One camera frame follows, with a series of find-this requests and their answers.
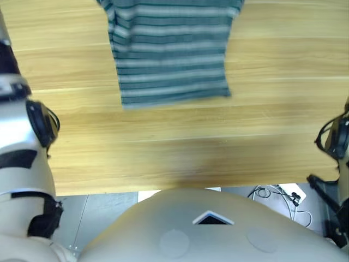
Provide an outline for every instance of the wood grain surface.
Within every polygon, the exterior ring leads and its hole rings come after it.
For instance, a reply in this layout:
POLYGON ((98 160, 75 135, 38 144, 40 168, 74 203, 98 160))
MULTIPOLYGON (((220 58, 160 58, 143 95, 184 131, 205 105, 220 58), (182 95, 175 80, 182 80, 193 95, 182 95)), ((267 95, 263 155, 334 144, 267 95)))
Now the wood grain surface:
POLYGON ((349 1, 247 0, 233 23, 233 97, 123 111, 95 0, 0 0, 33 99, 62 129, 57 195, 337 178, 313 141, 349 95, 349 1))

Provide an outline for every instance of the gray floor tile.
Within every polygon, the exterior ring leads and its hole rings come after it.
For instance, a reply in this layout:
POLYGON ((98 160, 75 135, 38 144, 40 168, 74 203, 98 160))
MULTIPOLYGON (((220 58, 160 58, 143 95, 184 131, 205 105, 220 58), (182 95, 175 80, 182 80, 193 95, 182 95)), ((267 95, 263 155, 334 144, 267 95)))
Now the gray floor tile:
POLYGON ((77 231, 74 250, 80 252, 123 212, 137 203, 138 193, 89 195, 77 231))
POLYGON ((52 239, 65 248, 71 248, 76 239, 87 196, 62 196, 57 200, 63 203, 64 212, 60 227, 55 231, 52 239))
MULTIPOLYGON (((303 211, 303 210, 309 211, 313 217, 312 225, 309 227, 309 229, 320 235, 323 235, 324 234, 324 227, 323 227, 324 213, 323 213, 323 206, 321 204, 321 200, 319 199, 316 192, 312 190, 308 184, 298 184, 298 185, 306 193, 306 198, 298 207, 298 211, 303 211)), ((229 187, 229 188, 222 188, 222 191, 247 197, 254 188, 255 187, 229 187)), ((266 199, 259 198, 256 196, 255 201, 258 201, 268 206, 270 209, 286 217, 290 217, 290 212, 288 211, 288 207, 281 195, 272 194, 269 198, 266 198, 266 199)), ((291 202, 290 204, 291 204, 290 205, 291 209, 293 211, 294 205, 292 205, 291 202)), ((299 224, 307 225, 310 221, 310 217, 306 213, 296 214, 296 221, 299 224)))

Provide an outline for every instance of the black strap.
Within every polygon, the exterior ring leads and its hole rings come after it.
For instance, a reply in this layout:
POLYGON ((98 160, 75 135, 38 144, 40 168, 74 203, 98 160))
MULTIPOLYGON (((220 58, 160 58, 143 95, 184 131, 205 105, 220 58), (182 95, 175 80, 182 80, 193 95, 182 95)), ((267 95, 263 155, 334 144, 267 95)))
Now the black strap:
POLYGON ((39 236, 50 239, 59 227, 59 221, 63 213, 62 202, 57 202, 55 199, 46 193, 42 192, 18 192, 12 193, 11 198, 26 198, 37 197, 44 199, 44 213, 35 216, 28 228, 28 236, 39 236))

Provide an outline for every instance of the striped shirt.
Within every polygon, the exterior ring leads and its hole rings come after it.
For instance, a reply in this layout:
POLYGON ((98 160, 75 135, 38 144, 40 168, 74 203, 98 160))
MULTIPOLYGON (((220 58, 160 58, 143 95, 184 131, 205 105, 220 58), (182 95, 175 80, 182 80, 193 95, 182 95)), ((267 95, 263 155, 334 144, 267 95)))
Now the striped shirt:
POLYGON ((125 109, 230 96, 224 56, 244 0, 97 0, 125 109))

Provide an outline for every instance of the white cable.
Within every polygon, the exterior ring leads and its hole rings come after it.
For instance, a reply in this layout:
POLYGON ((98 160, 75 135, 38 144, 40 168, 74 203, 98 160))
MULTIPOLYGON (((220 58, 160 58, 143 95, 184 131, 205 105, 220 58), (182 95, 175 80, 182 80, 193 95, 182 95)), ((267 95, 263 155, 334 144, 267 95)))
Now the white cable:
POLYGON ((256 190, 258 189, 258 187, 260 187, 261 185, 259 184, 258 186, 255 187, 255 189, 253 189, 253 195, 252 195, 252 200, 255 201, 255 196, 256 196, 256 190))
POLYGON ((297 213, 297 214, 304 214, 304 213, 308 214, 309 217, 310 217, 310 221, 309 221, 308 225, 306 225, 305 227, 308 228, 308 227, 311 226, 312 221, 313 221, 313 217, 312 217, 312 214, 311 214, 309 211, 307 211, 307 210, 304 210, 304 211, 296 211, 296 213, 297 213))
POLYGON ((283 195, 283 194, 284 194, 283 191, 281 191, 281 190, 278 189, 277 187, 272 186, 271 184, 269 184, 268 186, 274 188, 274 189, 277 190, 280 194, 282 194, 281 196, 282 196, 282 198, 284 199, 284 201, 285 201, 285 203, 286 203, 286 205, 287 205, 288 211, 289 211, 289 213, 290 213, 290 220, 293 220, 293 219, 292 219, 291 207, 290 207, 290 205, 288 204, 287 199, 286 199, 285 196, 283 195))
MULTIPOLYGON (((277 190, 280 194, 281 194, 281 197, 284 199, 286 205, 287 205, 287 208, 288 208, 288 211, 290 213, 290 220, 293 220, 293 221, 296 221, 296 214, 302 214, 302 213, 307 213, 309 216, 310 216, 310 222, 308 223, 308 225, 306 225, 305 227, 308 228, 311 226, 312 224, 312 221, 313 221, 313 217, 312 217, 312 214, 309 212, 309 211, 297 211, 298 207, 295 207, 294 208, 294 211, 293 211, 293 216, 292 216, 292 210, 291 210, 291 207, 289 205, 289 201, 286 199, 286 197, 284 196, 284 194, 286 194, 281 188, 279 187, 276 187, 276 186, 273 186, 271 184, 268 184, 267 185, 268 187, 272 187, 273 189, 277 190)), ((256 191, 258 188, 260 188, 261 185, 258 185, 255 187, 254 189, 254 192, 253 192, 253 195, 252 195, 252 199, 255 200, 255 195, 256 195, 256 191)))
POLYGON ((294 207, 293 221, 296 221, 297 208, 298 208, 297 206, 294 207))

